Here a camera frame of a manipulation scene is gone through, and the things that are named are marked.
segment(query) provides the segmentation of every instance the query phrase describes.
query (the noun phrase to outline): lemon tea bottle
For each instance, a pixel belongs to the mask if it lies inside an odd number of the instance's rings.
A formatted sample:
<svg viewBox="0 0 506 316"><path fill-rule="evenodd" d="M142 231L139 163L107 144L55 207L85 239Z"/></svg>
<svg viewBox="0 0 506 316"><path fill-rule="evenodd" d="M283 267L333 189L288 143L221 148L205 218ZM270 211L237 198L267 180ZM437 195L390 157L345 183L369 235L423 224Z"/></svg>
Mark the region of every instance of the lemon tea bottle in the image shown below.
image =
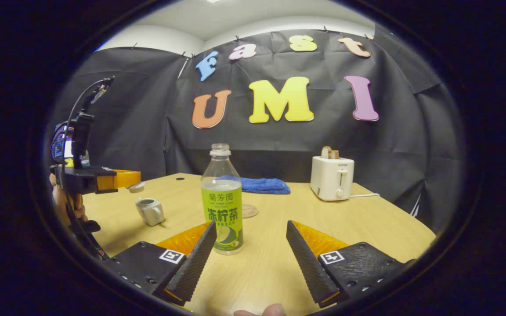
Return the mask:
<svg viewBox="0 0 506 316"><path fill-rule="evenodd" d="M202 175L202 204L207 222L216 222L214 250L234 255L243 249L241 177L229 160L229 144L212 144L212 160Z"/></svg>

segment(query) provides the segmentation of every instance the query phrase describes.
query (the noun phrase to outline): hand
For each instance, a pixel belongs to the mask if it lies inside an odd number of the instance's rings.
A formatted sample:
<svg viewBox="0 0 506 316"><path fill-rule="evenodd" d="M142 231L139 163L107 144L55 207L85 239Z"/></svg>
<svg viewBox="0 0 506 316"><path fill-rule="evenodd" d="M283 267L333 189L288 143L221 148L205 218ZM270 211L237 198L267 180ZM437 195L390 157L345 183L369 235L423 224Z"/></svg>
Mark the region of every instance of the hand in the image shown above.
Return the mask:
<svg viewBox="0 0 506 316"><path fill-rule="evenodd" d="M248 312L246 310L236 310L233 312L233 316L258 316L253 314L252 312ZM272 304L269 305L263 311L261 316L286 316L285 309L282 307L282 304Z"/></svg>
<svg viewBox="0 0 506 316"><path fill-rule="evenodd" d="M60 220L67 226L71 225L70 218L68 217L68 212L66 211L66 204L68 203L66 200L66 192L60 188L60 186L56 183L56 176L54 174L50 174L50 183L54 187L52 190L52 196L54 197L54 202L56 202L56 209L58 212L58 216ZM72 203L74 207L74 214L76 218L81 218L83 222L87 222L87 216L85 216L85 206L83 205L83 196L81 194L76 194L76 198L72 198L70 196L70 203Z"/></svg>

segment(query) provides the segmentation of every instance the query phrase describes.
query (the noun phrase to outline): small cup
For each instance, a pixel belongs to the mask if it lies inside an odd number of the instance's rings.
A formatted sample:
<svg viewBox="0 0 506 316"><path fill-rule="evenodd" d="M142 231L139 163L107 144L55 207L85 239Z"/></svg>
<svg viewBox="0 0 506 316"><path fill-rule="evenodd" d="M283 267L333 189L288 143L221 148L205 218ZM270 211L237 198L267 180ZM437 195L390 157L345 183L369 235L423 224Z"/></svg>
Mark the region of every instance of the small cup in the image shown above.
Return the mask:
<svg viewBox="0 0 506 316"><path fill-rule="evenodd" d="M144 223L149 226L155 226L165 221L163 206L161 206L161 202L154 198L143 198L139 200L136 202L136 208L142 220L144 220Z"/></svg>

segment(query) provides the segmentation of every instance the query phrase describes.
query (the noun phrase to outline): foam letter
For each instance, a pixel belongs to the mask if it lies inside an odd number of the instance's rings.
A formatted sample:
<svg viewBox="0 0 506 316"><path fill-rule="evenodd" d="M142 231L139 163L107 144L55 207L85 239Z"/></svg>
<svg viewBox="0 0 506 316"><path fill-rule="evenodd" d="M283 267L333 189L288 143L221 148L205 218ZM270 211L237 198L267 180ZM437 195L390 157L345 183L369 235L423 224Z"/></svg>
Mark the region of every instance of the foam letter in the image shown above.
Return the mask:
<svg viewBox="0 0 506 316"><path fill-rule="evenodd" d="M245 44L241 46L237 46L233 49L233 53L229 55L229 59L237 60L240 58L250 58L255 56L257 52L255 52L255 48L257 45L255 44Z"/></svg>
<svg viewBox="0 0 506 316"><path fill-rule="evenodd" d="M204 81L206 78L208 78L208 76L213 74L214 70L216 70L216 68L213 67L216 65L216 58L214 58L214 56L217 56L216 50L211 52L205 59L201 60L196 65L195 68L198 68L200 70L200 81Z"/></svg>
<svg viewBox="0 0 506 316"><path fill-rule="evenodd" d="M377 121L380 116L374 110L372 98L370 98L370 91L368 90L370 80L360 76L346 76L345 80L353 87L355 105L357 106L353 112L354 118L360 121Z"/></svg>
<svg viewBox="0 0 506 316"><path fill-rule="evenodd" d="M212 126L218 124L224 116L225 103L230 94L230 90L222 90L216 92L214 95L217 98L216 110L214 112L214 115L210 118L204 117L204 111L206 110L206 103L211 96L209 94L205 94L203 96L196 97L195 109L192 112L192 124L196 128L211 128Z"/></svg>
<svg viewBox="0 0 506 316"><path fill-rule="evenodd" d="M347 46L347 48L349 48L349 50L353 54L358 55L360 57L370 57L370 53L369 52L366 52L366 51L360 49L359 46L362 46L361 42L355 42L350 37L339 38L338 41L342 42L343 44L345 44L345 46Z"/></svg>
<svg viewBox="0 0 506 316"><path fill-rule="evenodd" d="M253 90L253 114L249 116L249 122L264 123L269 120L269 115L265 113L265 104L275 121L281 119L286 104L289 105L285 114L287 120L313 120L314 114L307 104L308 82L310 80L306 77L291 77L285 82L280 93L267 80L251 82L249 88Z"/></svg>
<svg viewBox="0 0 506 316"><path fill-rule="evenodd" d="M290 36L290 48L297 52L311 52L317 49L317 45L313 42L313 38L307 35Z"/></svg>

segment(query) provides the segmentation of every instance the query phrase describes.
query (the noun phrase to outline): toaster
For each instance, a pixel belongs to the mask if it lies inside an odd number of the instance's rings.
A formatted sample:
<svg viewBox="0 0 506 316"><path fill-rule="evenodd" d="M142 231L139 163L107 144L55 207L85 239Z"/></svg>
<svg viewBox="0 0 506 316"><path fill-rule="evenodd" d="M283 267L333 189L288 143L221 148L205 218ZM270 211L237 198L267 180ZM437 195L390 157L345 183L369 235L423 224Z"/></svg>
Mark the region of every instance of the toaster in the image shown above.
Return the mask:
<svg viewBox="0 0 506 316"><path fill-rule="evenodd" d="M347 200L351 196L354 170L354 160L315 156L311 159L310 187L324 201Z"/></svg>

